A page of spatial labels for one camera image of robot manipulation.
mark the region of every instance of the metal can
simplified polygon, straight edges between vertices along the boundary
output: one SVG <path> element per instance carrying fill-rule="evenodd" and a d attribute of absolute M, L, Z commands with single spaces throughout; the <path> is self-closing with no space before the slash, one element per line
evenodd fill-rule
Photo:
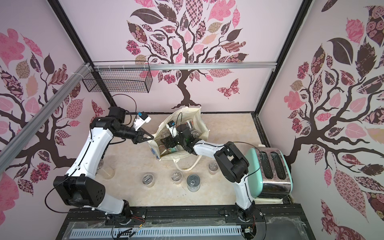
<path fill-rule="evenodd" d="M 197 174 L 191 174 L 187 177 L 187 186 L 191 192 L 196 192 L 200 188 L 200 177 Z"/>

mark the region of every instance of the tree mural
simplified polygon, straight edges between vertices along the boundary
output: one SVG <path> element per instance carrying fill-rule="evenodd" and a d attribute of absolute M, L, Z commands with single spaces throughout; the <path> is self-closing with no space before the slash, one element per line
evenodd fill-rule
<path fill-rule="evenodd" d="M 235 42 L 241 29 L 235 29 L 240 21 L 240 13 L 237 8 L 231 13 L 235 6 L 235 0 L 204 0 L 210 13 L 207 21 L 216 19 L 206 28 L 206 21 L 202 19 L 205 7 L 203 0 L 185 0 L 185 11 L 181 11 L 184 6 L 183 0 L 162 0 L 156 2 L 151 0 L 135 0 L 143 7 L 131 14 L 139 17 L 146 24 L 134 24 L 131 20 L 127 21 L 129 31 L 136 40 L 128 40 L 126 49 L 136 56 L 136 61 L 148 60 L 151 64 L 161 63 L 223 63 L 223 62 L 242 62 L 247 54 L 237 53 L 240 48 L 245 46 L 246 42 Z M 149 9 L 156 7 L 159 13 Z M 148 52 L 148 55 L 140 54 L 141 51 Z M 225 53 L 235 52 L 236 54 L 222 56 Z M 151 71 L 152 76 L 156 76 L 161 82 L 168 84 L 177 83 L 177 87 L 183 93 L 184 99 L 174 108 L 181 106 L 200 106 L 191 100 L 190 93 L 187 90 L 185 81 L 187 79 L 200 81 L 201 77 L 208 81 L 213 81 L 213 77 L 220 78 L 231 73 L 229 69 L 212 69 L 201 71 L 192 70 L 169 70 L 169 71 Z M 219 88 L 218 91 L 229 97 L 238 92 L 237 85 L 229 88 Z"/>
<path fill-rule="evenodd" d="M 354 156 L 358 152 L 367 152 L 384 157 L 382 152 L 367 146 L 371 142 L 384 144 L 384 129 L 377 126 L 384 124 L 384 107 L 371 109 L 374 101 L 384 101 L 384 52 L 379 60 L 373 47 L 377 44 L 380 53 L 384 50 L 384 8 L 366 8 L 369 11 L 366 28 L 359 20 L 348 19 L 346 25 L 349 40 L 359 44 L 357 54 L 354 55 L 354 48 L 347 39 L 333 38 L 329 40 L 333 54 L 326 54 L 321 45 L 311 65 L 304 62 L 299 66 L 299 80 L 293 82 L 292 91 L 284 97 L 292 110 L 288 118 L 292 119 L 292 129 L 297 134 L 293 148 L 285 158 L 292 164 L 301 147 L 310 145 L 308 154 L 314 154 L 315 164 L 324 159 L 326 184 L 332 183 L 333 174 L 335 187 L 350 206 L 366 218 L 366 195 L 373 210 L 384 220 L 383 194 L 371 193 L 372 190 L 384 192 L 384 187 L 371 178 L 381 174 L 384 166 L 369 163 L 369 158 L 361 161 Z M 340 68 L 333 68 L 334 60 Z M 363 128 L 367 123 L 372 126 Z M 332 159 L 335 169 L 329 164 Z M 353 178 L 341 171 L 340 166 L 352 174 L 366 176 Z"/>
<path fill-rule="evenodd" d="M 0 57 L 6 67 L 10 61 L 24 58 L 22 53 L 25 50 L 25 45 L 18 42 L 18 38 L 18 33 L 13 29 L 8 29 L 8 36 L 0 33 Z M 54 86 L 64 84 L 68 78 L 65 64 L 55 70 L 49 54 L 44 58 L 37 44 L 26 37 L 23 37 L 23 40 L 31 50 L 30 59 L 21 61 L 16 65 L 16 74 L 11 74 L 10 70 L 0 66 L 1 79 L 4 82 L 3 93 L 0 93 L 0 116 L 2 117 L 0 134 L 10 136 L 8 139 L 0 137 L 0 142 L 5 145 L 21 131 L 30 116 L 33 117 L 38 113 L 40 108 L 48 102 L 50 96 L 57 92 Z M 83 108 L 84 99 L 76 98 L 80 90 L 81 85 L 77 84 L 36 133 L 38 141 L 18 154 L 16 159 L 22 159 L 22 161 L 10 165 L 6 169 L 19 168 L 14 179 L 18 178 L 18 187 L 24 192 L 33 195 L 33 184 L 46 180 L 51 167 L 70 167 L 76 160 L 75 158 L 69 159 L 66 156 L 60 156 L 58 146 L 65 146 L 64 139 L 71 137 L 65 129 L 76 127 L 80 123 L 76 120 Z M 93 101 L 92 106 L 96 115 L 103 113 L 97 105 L 94 106 Z"/>

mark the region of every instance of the toaster slot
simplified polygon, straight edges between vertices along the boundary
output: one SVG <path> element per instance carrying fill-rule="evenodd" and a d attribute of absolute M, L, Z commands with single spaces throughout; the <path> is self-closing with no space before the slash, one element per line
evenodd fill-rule
<path fill-rule="evenodd" d="M 283 163 L 279 155 L 276 152 L 271 152 L 271 157 L 272 157 L 273 164 L 275 165 L 277 177 L 280 178 L 281 180 L 284 180 L 286 175 L 285 175 Z"/>
<path fill-rule="evenodd" d="M 267 154 L 265 152 L 260 152 L 260 158 L 261 158 L 262 168 L 263 168 L 263 172 L 264 172 L 265 177 L 268 179 L 272 179 L 273 173 L 272 173 L 272 169 L 271 169 L 271 166 L 269 164 L 269 161 L 268 161 Z"/>

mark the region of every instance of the butterfly decal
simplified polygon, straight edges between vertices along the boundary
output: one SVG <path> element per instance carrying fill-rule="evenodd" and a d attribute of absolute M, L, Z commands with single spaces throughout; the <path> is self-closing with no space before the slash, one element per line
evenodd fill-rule
<path fill-rule="evenodd" d="M 237 87 L 237 85 L 239 85 L 238 80 L 239 79 L 234 80 L 229 88 L 218 88 L 217 90 L 221 93 L 224 93 L 224 96 L 229 99 L 232 93 L 239 93 L 239 88 Z"/>
<path fill-rule="evenodd" d="M 93 119 L 95 119 L 96 117 L 101 116 L 105 111 L 101 107 L 97 106 L 97 104 L 93 100 L 92 100 L 92 108 L 93 108 L 93 111 L 95 112 L 95 116 L 92 117 L 90 123 L 92 123 Z"/>

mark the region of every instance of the zip tie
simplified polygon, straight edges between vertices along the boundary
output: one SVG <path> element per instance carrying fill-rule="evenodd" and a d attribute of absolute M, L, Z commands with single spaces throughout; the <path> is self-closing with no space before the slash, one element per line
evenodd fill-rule
<path fill-rule="evenodd" d="M 72 74 L 77 74 L 77 75 L 80 75 L 80 76 L 82 76 L 82 77 L 83 77 L 83 79 L 84 79 L 84 76 L 83 76 L 83 75 L 81 75 L 80 73 L 72 73 Z"/>
<path fill-rule="evenodd" d="M 82 65 L 82 66 L 86 66 L 86 67 L 88 68 L 88 70 L 89 70 L 90 72 L 92 72 L 92 70 L 91 70 L 87 65 Z"/>

